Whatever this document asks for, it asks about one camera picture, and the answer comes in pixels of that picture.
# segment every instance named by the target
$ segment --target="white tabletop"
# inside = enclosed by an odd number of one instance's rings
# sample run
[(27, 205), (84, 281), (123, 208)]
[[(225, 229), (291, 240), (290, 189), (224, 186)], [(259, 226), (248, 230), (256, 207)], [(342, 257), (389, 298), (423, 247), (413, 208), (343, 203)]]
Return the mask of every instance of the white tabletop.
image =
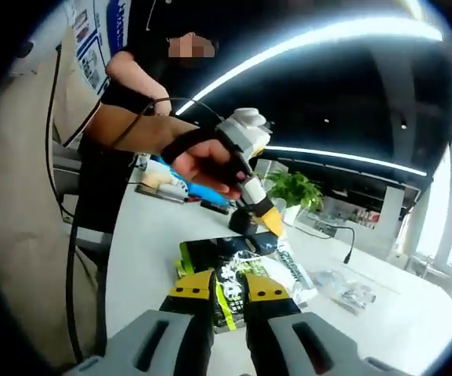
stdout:
[[(147, 309), (158, 309), (176, 279), (179, 244), (236, 235), (229, 218), (199, 204), (175, 204), (148, 197), (128, 186), (121, 204), (107, 273), (107, 335), (114, 336)], [(349, 246), (321, 240), (287, 226), (295, 260), (311, 273), (338, 270), (369, 285), (377, 295), (359, 316), (323, 295), (312, 311), (358, 344), (360, 357), (372, 356), (409, 374), (420, 374), (452, 338), (452, 300), (439, 287), (357, 249), (342, 263)], [(255, 374), (245, 330), (218, 334), (210, 375)]]

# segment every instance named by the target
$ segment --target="led light strip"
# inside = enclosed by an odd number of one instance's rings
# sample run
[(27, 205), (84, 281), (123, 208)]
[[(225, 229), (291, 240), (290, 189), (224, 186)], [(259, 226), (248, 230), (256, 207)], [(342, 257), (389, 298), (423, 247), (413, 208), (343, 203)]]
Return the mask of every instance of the led light strip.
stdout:
[[(308, 31), (288, 41), (267, 49), (256, 56), (244, 61), (237, 67), (225, 73), (213, 81), (206, 88), (196, 94), (193, 99), (200, 100), (220, 85), (228, 82), (238, 74), (291, 49), (297, 49), (304, 45), (315, 45), (319, 43), (338, 42), (346, 39), (368, 37), (368, 36), (400, 36), (412, 38), (425, 38), (433, 41), (442, 41), (441, 32), (426, 23), (412, 19), (398, 17), (372, 17), (359, 20), (350, 20), (334, 23), (321, 29)], [(187, 102), (180, 107), (176, 115), (179, 116), (189, 110), (194, 102)]]
[(427, 176), (426, 172), (419, 171), (414, 168), (409, 168), (409, 167), (405, 167), (405, 166), (400, 166), (399, 164), (379, 161), (377, 159), (360, 157), (358, 155), (334, 153), (333, 151), (302, 149), (300, 147), (288, 147), (288, 146), (266, 146), (265, 149), (266, 150), (291, 151), (291, 152), (295, 152), (295, 153), (317, 154), (317, 155), (325, 155), (327, 157), (351, 159), (353, 161), (360, 161), (360, 162), (372, 163), (373, 165), (381, 165), (381, 166), (385, 166), (385, 167), (395, 168), (396, 170), (410, 172), (415, 175)]

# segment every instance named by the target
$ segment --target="white pot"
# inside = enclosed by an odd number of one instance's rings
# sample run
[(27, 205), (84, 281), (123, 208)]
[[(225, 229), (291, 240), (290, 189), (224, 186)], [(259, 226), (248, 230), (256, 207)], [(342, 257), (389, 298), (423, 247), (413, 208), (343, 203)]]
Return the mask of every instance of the white pot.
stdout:
[(297, 218), (298, 212), (301, 210), (301, 205), (291, 206), (286, 208), (283, 213), (283, 222), (290, 226), (294, 225), (295, 219)]

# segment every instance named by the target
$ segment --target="black wrist strap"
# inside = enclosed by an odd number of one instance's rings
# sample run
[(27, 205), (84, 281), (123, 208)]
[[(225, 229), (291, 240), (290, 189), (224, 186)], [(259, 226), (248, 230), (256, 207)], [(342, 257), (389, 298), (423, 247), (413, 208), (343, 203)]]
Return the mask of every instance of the black wrist strap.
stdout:
[(180, 154), (188, 151), (194, 145), (209, 141), (210, 139), (218, 139), (218, 134), (214, 129), (194, 129), (193, 131), (180, 135), (170, 145), (166, 146), (161, 152), (161, 158), (168, 165), (172, 165)]

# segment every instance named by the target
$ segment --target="potted plant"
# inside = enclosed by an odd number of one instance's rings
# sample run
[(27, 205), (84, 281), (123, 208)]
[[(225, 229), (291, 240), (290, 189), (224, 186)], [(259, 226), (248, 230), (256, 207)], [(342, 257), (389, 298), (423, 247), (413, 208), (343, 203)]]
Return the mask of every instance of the potted plant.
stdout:
[(283, 198), (287, 202), (283, 221), (288, 225), (294, 225), (301, 207), (313, 211), (323, 206), (323, 194), (320, 188), (301, 172), (291, 174), (278, 170), (269, 173), (266, 178), (274, 183), (269, 190), (269, 195), (272, 198)]

